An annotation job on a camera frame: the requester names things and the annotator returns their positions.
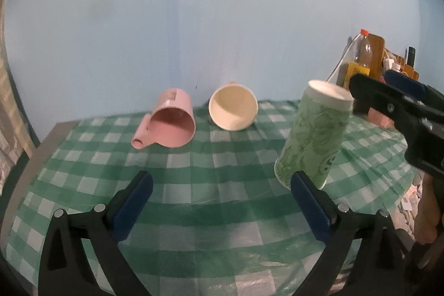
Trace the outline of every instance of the pink mug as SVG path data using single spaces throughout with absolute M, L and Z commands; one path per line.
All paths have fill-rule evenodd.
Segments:
M 153 113 L 143 117 L 131 144 L 137 150 L 153 143 L 181 147 L 191 141 L 195 131 L 191 97 L 179 88 L 171 88 L 160 95 Z

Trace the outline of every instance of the curtain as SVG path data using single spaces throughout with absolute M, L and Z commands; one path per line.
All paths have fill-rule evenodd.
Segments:
M 9 81 L 4 41 L 5 2 L 0 0 L 0 195 L 9 172 L 22 152 L 31 157 L 35 151 Z

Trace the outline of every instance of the green cup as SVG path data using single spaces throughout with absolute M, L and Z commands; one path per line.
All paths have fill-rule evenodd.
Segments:
M 324 81 L 308 83 L 290 135 L 274 164 L 274 174 L 283 186 L 290 189 L 291 176 L 305 171 L 318 189 L 323 188 L 352 110 L 353 97 L 344 88 Z

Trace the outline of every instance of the green checkered tablecloth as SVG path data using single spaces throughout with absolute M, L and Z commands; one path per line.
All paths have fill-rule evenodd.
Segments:
M 82 121 L 30 184 L 2 251 L 37 284 L 52 213 L 107 203 L 145 169 L 154 192 L 119 248 L 152 295 L 291 295 L 323 250 L 273 173 L 296 109 L 297 102 L 260 102 L 252 126 L 228 132 L 196 108 L 189 144 L 140 151 L 130 139 L 141 114 Z M 414 176 L 405 148 L 400 134 L 354 117 L 324 190 L 355 211 L 390 209 Z

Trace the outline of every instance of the mug handle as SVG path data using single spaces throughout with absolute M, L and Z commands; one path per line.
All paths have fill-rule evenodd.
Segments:
M 150 119 L 151 115 L 149 113 L 146 114 L 134 133 L 133 139 L 131 140 L 131 145 L 136 150 L 141 150 L 142 148 L 150 146 L 155 142 L 151 136 L 151 132 L 148 130 Z

